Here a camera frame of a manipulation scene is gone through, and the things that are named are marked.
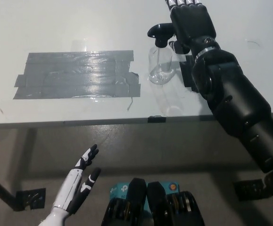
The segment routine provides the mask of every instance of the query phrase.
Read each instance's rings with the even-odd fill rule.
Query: robotic fingertip
[[[92,147],[90,148],[90,150],[91,150],[91,151],[94,151],[95,149],[97,149],[97,147],[98,147],[98,145],[95,144],[94,146],[92,146]]]

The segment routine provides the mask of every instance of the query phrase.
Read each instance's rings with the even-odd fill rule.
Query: gray floor
[[[189,122],[0,130],[0,183],[13,194],[47,189],[42,210],[13,212],[0,201],[0,226],[45,219],[66,174],[94,143],[100,153],[93,167],[102,175],[66,225],[100,225],[109,188],[133,177],[178,181],[194,194],[207,226],[273,225],[273,198],[239,202],[234,193],[234,181],[263,178],[246,150],[216,122]]]

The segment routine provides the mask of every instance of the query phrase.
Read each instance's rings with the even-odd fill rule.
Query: white table
[[[273,111],[273,1],[206,0],[222,49],[237,57],[244,73]],[[199,94],[176,75],[163,87],[148,80],[147,31],[170,22],[164,0],[0,0],[0,128],[167,121],[211,115]],[[134,50],[141,97],[13,100],[18,74],[30,52]]]

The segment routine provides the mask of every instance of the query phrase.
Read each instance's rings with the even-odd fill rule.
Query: white robotic hand
[[[77,212],[100,174],[100,168],[96,168],[79,189],[82,172],[92,164],[92,159],[98,152],[97,145],[92,146],[82,155],[75,167],[70,170],[57,194],[50,214],[39,226],[64,226],[65,220]]]

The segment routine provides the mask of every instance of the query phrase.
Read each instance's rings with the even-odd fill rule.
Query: table leg
[[[25,210],[23,204],[14,197],[10,192],[8,192],[1,184],[0,184],[0,199],[4,201],[13,211],[23,211]]]

